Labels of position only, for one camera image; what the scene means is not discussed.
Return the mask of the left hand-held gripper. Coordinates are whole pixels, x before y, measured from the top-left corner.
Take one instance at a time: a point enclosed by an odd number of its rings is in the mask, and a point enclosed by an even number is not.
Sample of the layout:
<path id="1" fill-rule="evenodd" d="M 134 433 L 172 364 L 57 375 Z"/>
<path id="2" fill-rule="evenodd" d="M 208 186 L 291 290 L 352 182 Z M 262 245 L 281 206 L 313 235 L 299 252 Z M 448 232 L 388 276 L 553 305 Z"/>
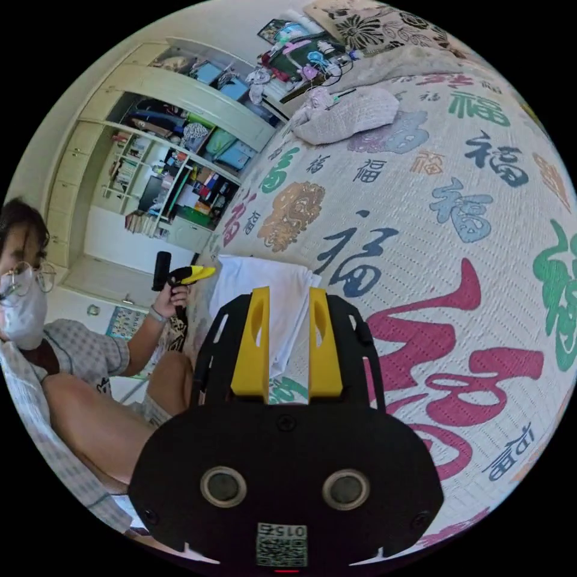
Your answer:
<path id="1" fill-rule="evenodd" d="M 176 286 L 186 286 L 189 289 L 190 293 L 190 286 L 195 284 L 198 281 L 210 278 L 214 275 L 216 269 L 211 266 L 190 266 L 190 267 L 180 267 L 178 269 L 174 269 L 172 272 L 168 274 L 167 283 L 171 287 Z M 179 320 L 185 321 L 186 320 L 186 309 L 187 305 L 184 308 L 177 308 L 176 317 Z"/>

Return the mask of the person's left hand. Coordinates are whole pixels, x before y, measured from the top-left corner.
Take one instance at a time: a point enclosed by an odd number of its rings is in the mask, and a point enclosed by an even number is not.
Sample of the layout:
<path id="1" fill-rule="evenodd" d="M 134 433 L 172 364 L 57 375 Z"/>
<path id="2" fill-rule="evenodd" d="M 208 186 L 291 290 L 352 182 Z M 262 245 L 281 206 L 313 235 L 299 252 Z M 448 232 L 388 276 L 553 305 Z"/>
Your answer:
<path id="1" fill-rule="evenodd" d="M 177 314 L 177 308 L 184 308 L 188 303 L 189 289 L 186 286 L 171 287 L 165 283 L 151 309 L 159 319 L 170 319 Z"/>

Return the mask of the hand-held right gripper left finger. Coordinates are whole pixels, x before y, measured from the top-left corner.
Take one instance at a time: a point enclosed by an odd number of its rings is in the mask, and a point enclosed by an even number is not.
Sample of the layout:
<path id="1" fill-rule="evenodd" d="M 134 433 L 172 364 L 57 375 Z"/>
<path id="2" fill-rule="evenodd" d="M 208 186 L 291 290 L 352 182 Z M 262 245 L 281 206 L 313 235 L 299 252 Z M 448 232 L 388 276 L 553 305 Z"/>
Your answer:
<path id="1" fill-rule="evenodd" d="M 238 398 L 269 402 L 270 289 L 259 287 L 249 295 L 239 353 L 231 381 Z"/>

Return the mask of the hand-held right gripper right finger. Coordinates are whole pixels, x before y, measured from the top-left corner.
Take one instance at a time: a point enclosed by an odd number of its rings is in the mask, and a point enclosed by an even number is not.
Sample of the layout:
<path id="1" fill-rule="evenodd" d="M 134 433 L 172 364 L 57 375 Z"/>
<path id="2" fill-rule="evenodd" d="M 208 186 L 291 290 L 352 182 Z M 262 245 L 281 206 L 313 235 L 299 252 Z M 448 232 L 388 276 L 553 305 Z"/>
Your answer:
<path id="1" fill-rule="evenodd" d="M 326 292 L 309 292 L 308 402 L 335 400 L 343 392 L 335 334 Z"/>

